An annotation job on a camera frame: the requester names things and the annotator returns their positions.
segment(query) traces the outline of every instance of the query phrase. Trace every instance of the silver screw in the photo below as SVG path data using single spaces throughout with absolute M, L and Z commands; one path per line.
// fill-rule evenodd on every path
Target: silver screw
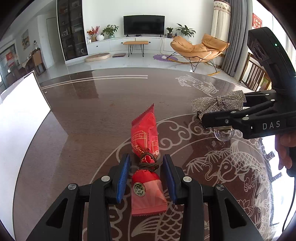
M 71 183 L 68 185 L 68 189 L 69 190 L 74 190 L 76 188 L 76 184 L 75 183 Z
M 189 183 L 189 182 L 191 182 L 191 181 L 192 181 L 192 178 L 191 178 L 191 177 L 189 177 L 189 176 L 186 176 L 186 177 L 183 177 L 183 181 L 185 181 L 185 182 Z
M 110 180 L 110 177 L 109 177 L 109 176 L 102 176 L 101 180 L 102 180 L 103 182 L 107 182 L 107 181 Z
M 222 184 L 218 184 L 216 188 L 220 191 L 223 191 L 225 187 Z

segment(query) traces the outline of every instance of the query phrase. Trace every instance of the black cabinet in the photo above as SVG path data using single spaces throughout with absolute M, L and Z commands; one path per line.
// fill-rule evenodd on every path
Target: black cabinet
M 65 60 L 87 55 L 82 0 L 57 0 L 57 16 Z

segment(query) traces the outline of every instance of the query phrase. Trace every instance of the red package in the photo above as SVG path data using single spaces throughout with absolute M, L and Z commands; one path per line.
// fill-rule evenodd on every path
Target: red package
M 165 212 L 168 204 L 160 178 L 154 172 L 159 167 L 156 163 L 159 147 L 154 104 L 131 124 L 131 145 L 133 152 L 140 157 L 139 170 L 132 176 L 131 214 Z

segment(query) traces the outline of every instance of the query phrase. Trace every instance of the round floor cushion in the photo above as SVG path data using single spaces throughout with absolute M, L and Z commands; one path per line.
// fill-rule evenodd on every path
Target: round floor cushion
M 94 54 L 89 57 L 85 58 L 85 62 L 92 62 L 92 61 L 97 61 L 97 60 L 102 60 L 106 58 L 110 58 L 111 54 L 110 53 L 99 53 L 99 54 Z

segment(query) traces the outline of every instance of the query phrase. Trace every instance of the brown hair tie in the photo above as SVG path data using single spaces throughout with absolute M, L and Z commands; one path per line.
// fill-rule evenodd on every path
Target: brown hair tie
M 145 156 L 150 156 L 154 160 L 154 163 L 140 162 L 138 165 L 139 169 L 155 172 L 159 168 L 159 164 L 156 162 L 155 156 L 149 152 L 144 152 L 142 153 L 140 160 L 142 160 Z

